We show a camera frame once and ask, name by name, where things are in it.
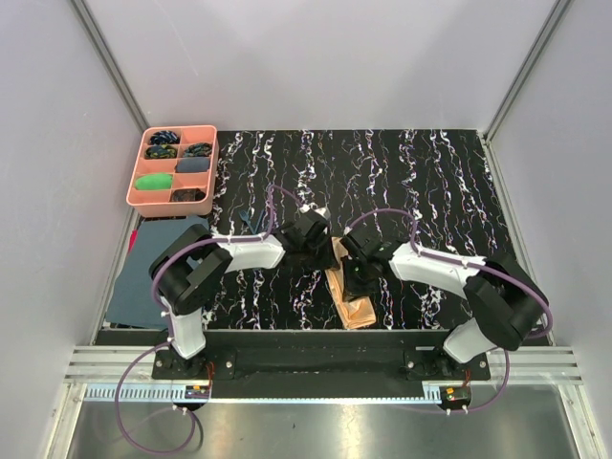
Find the peach cloth napkin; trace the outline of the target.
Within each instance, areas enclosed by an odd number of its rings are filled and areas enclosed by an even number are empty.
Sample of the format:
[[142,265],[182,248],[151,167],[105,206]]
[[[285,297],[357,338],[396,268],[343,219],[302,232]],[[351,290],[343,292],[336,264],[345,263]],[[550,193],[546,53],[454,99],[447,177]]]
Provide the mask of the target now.
[[325,274],[327,286],[329,287],[329,292],[339,314],[342,326],[345,329],[361,329],[373,325],[377,318],[372,301],[369,297],[361,297],[351,301],[345,301],[343,299],[343,267],[340,261],[343,256],[348,254],[348,251],[340,243],[339,237],[333,237],[331,242],[334,256],[339,263],[339,267],[337,269],[328,269],[325,271]]

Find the blue plastic fork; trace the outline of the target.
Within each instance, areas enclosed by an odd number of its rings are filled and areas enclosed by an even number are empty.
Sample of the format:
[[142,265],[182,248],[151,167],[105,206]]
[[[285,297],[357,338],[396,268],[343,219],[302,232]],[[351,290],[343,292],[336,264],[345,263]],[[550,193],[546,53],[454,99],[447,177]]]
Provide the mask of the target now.
[[253,223],[249,217],[249,213],[245,210],[239,210],[238,211],[238,215],[241,219],[241,221],[251,230],[254,232],[257,232],[258,228],[259,228],[259,224],[260,221],[257,220],[255,223]]

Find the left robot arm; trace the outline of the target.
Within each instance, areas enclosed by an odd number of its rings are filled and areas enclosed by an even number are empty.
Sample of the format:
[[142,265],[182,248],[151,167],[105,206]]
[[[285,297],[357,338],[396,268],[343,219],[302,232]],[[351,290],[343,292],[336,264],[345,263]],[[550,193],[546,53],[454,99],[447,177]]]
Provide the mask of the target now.
[[190,226],[150,265],[153,297],[169,318],[167,339],[176,351],[173,367],[188,379],[206,369],[202,313],[215,299],[227,273],[298,266],[336,269],[328,208],[302,207],[298,218],[271,233],[213,235]]

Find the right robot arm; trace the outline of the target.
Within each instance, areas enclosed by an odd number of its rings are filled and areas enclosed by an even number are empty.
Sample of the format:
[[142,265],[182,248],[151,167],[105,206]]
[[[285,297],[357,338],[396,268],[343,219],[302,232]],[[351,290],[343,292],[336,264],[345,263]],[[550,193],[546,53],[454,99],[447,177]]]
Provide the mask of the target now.
[[346,228],[340,243],[348,252],[342,258],[347,299],[368,295],[379,278],[392,275],[468,302],[471,318],[454,327],[434,355],[435,370],[443,378],[459,377],[469,361],[494,348],[517,350],[536,335],[533,330],[541,317],[552,317],[545,294],[506,253],[460,256],[420,248],[412,241],[384,241],[357,226]]

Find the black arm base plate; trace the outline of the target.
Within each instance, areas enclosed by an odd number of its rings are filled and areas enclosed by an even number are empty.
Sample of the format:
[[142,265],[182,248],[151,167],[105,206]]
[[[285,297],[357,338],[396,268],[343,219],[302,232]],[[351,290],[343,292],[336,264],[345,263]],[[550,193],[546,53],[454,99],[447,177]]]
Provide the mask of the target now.
[[443,353],[444,331],[210,331],[191,359],[155,353],[155,380],[238,381],[251,375],[376,374],[408,381],[484,382],[485,354],[456,363]]

